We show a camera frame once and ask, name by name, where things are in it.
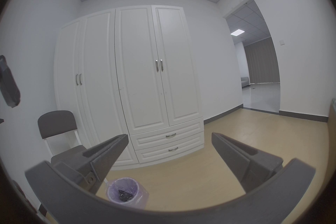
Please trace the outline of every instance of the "square light panel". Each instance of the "square light panel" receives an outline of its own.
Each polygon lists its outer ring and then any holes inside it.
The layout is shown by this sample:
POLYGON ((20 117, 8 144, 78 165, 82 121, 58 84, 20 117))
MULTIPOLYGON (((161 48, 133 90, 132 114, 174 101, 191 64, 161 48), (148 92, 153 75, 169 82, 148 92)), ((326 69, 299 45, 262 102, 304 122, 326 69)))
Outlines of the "square light panel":
POLYGON ((241 33, 244 33, 245 31, 241 30, 241 29, 238 29, 237 31, 234 31, 233 33, 231 33, 233 36, 238 36, 240 35, 241 33))

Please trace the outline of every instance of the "wall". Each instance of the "wall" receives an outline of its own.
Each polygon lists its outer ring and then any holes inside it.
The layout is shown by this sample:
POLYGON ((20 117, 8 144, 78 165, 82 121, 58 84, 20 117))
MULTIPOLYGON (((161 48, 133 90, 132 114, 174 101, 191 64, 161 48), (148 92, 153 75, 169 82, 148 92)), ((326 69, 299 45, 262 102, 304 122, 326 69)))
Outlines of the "wall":
MULTIPOLYGON (((245 0, 220 0, 223 16, 245 0)), ((330 0, 255 0, 279 63, 280 110, 328 116, 336 96, 336 12, 330 0)))
POLYGON ((204 119, 243 103, 235 47, 226 20, 207 0, 87 0, 80 16, 135 5, 183 7, 197 65, 204 119))
POLYGON ((37 119, 56 110, 53 59, 59 27, 77 17, 80 0, 9 0, 0 20, 0 55, 5 55, 21 92, 21 103, 0 96, 0 157, 35 206, 40 202, 24 171, 50 160, 37 119))
POLYGON ((250 80, 250 73, 249 73, 249 67, 247 65, 247 59, 245 54, 244 45, 242 42, 237 43, 234 45, 236 48, 236 55, 238 59, 238 65, 239 65, 239 71, 240 71, 240 77, 248 76, 249 81, 250 80))
POLYGON ((251 83, 279 83, 279 66, 272 38, 245 47, 251 83))

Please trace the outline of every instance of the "white drawer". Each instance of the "white drawer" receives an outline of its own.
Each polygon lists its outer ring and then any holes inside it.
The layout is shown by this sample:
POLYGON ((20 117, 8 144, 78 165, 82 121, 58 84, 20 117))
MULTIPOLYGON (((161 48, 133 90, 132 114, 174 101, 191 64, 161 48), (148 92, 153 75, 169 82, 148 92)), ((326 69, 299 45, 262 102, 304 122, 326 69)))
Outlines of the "white drawer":
POLYGON ((134 150, 164 145, 204 131, 203 118, 197 118, 181 124, 157 129, 142 134, 131 135, 134 150))
POLYGON ((179 156, 185 155, 186 151, 193 148, 201 146, 204 144, 204 132, 194 134, 192 136, 171 142, 168 144, 136 150, 136 156, 138 157, 139 163, 152 162, 158 159, 175 159, 179 156))

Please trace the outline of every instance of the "wooden floor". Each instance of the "wooden floor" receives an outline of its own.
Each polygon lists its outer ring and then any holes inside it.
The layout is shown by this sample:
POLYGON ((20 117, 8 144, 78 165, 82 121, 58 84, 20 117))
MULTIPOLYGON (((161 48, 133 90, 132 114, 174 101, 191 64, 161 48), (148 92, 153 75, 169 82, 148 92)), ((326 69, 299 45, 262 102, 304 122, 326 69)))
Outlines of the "wooden floor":
MULTIPOLYGON (((283 223, 292 223, 321 188, 328 162, 327 124, 239 109, 204 126, 205 146, 187 156, 149 167, 110 171, 107 180, 136 179, 149 192, 146 210, 183 211, 210 207, 245 194, 211 144, 217 132, 283 158, 316 168, 307 192, 283 223)), ((106 199, 105 184, 97 195, 106 199)))

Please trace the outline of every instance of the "curtain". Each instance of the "curtain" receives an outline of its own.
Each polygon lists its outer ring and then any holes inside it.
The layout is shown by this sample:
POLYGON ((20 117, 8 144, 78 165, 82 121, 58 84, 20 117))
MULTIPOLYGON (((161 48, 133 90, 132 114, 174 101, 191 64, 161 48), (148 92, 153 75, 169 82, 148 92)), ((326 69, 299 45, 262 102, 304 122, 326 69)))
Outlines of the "curtain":
POLYGON ((272 38, 244 47, 250 83, 280 82, 279 66, 272 38))

